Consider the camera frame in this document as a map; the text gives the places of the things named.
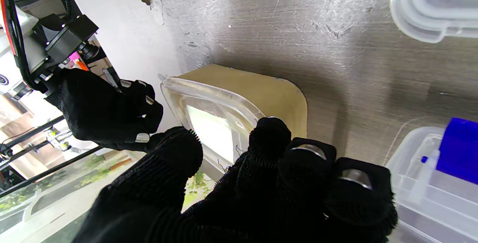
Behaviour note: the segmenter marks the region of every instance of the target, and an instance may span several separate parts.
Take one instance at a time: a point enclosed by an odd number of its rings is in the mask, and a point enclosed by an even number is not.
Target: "plastic container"
[[[386,165],[404,242],[478,242],[478,185],[437,170],[423,176],[430,165],[423,156],[437,153],[443,134],[438,127],[411,131]]]
[[[420,41],[478,37],[478,0],[391,0],[391,14],[401,31]]]
[[[210,64],[166,78],[161,90],[174,116],[199,136],[205,159],[232,165],[262,117],[282,119],[292,137],[307,136],[307,103],[287,80]]]

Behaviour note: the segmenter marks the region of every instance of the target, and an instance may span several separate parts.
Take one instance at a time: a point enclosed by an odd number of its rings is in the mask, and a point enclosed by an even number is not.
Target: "pink object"
[[[80,59],[80,55],[78,54],[78,52],[75,52],[75,53],[70,55],[70,61],[74,62],[77,59]]]

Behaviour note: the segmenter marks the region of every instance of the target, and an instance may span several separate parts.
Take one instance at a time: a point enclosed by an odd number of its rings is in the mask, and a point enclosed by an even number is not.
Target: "silver fingernail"
[[[148,141],[149,141],[149,134],[146,134],[146,133],[139,133],[136,136],[136,140],[135,140],[135,142],[139,142],[139,143],[147,143]]]
[[[146,102],[148,102],[148,104],[152,105],[152,104],[154,104],[154,99],[146,96]]]
[[[372,183],[370,183],[369,175],[357,169],[347,169],[342,171],[342,180],[348,180],[362,185],[362,187],[372,190]]]
[[[131,82],[127,80],[119,80],[119,82],[121,83],[121,86],[123,87],[129,88],[131,86]]]
[[[322,151],[319,147],[311,145],[311,144],[302,144],[298,147],[292,148],[291,150],[307,150],[310,152],[315,153],[317,156],[321,157],[324,160],[327,160],[326,154]]]

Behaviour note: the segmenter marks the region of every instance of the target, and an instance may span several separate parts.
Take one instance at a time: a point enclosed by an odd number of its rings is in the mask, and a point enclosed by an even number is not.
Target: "white wall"
[[[141,0],[75,0],[99,30],[96,35],[120,78],[143,80],[154,87],[164,106],[159,131],[179,125],[160,90],[158,74],[181,74],[172,35],[163,25],[161,6]]]

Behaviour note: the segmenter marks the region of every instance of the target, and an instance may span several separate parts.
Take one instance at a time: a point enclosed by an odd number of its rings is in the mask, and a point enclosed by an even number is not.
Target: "black metal frame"
[[[36,182],[37,180],[40,180],[41,178],[46,177],[46,176],[50,175],[51,173],[56,172],[56,171],[58,171],[58,170],[64,168],[64,167],[67,166],[67,165],[70,165],[70,164],[72,164],[72,163],[75,163],[76,161],[81,160],[81,159],[83,159],[83,158],[85,158],[85,157],[91,155],[92,153],[96,153],[97,151],[101,150],[102,148],[103,148],[103,147],[101,147],[101,146],[97,146],[96,148],[93,148],[93,149],[91,149],[91,150],[89,150],[89,151],[87,151],[87,152],[85,152],[85,153],[82,153],[82,154],[80,154],[79,156],[77,156],[77,157],[75,157],[75,158],[72,158],[72,159],[70,159],[70,160],[68,160],[68,161],[66,161],[66,162],[64,162],[64,163],[61,163],[60,165],[57,165],[57,166],[55,166],[55,167],[53,167],[53,168],[50,168],[49,170],[47,170],[47,171],[45,171],[45,172],[43,172],[43,173],[40,173],[40,174],[38,174],[38,175],[36,175],[36,176],[34,176],[34,177],[31,177],[31,178],[29,178],[28,180],[25,180],[25,181],[22,182],[22,183],[19,183],[19,184],[15,185],[15,186],[12,186],[12,187],[10,187],[9,189],[7,189],[7,190],[1,192],[1,193],[0,193],[0,198],[4,197],[4,196],[6,196],[6,195],[9,195],[9,194],[11,194],[12,192],[15,192],[15,191],[17,191],[17,190],[19,190],[19,189],[21,189],[21,188],[23,188],[23,187],[26,187],[26,186],[30,185],[31,183],[34,183],[34,182]]]
[[[63,115],[61,115],[59,117],[56,117],[55,119],[53,119],[49,122],[46,122],[46,123],[42,124],[41,126],[35,127],[31,131],[28,131],[25,134],[18,136],[17,138],[12,139],[10,142],[7,142],[7,143],[3,144],[2,147],[6,148],[6,149],[11,149],[13,146],[19,144],[20,142],[26,141],[27,139],[31,138],[32,136],[40,133],[41,131],[43,131],[45,129],[48,129],[48,128],[52,127],[53,125],[63,121],[64,119],[65,119],[65,117],[63,117]]]
[[[7,162],[5,162],[2,166],[0,166],[0,171],[2,171],[4,168],[8,167],[11,162],[13,162],[13,161],[17,160],[18,158],[24,156],[25,154],[27,154],[31,151],[36,151],[36,150],[42,148],[43,146],[47,146],[48,144],[50,144],[50,142],[48,140],[45,140],[45,141],[40,142],[37,145],[28,146],[28,147],[24,148],[23,150],[19,151],[18,153],[15,153],[14,155],[12,155],[10,157],[10,159]]]

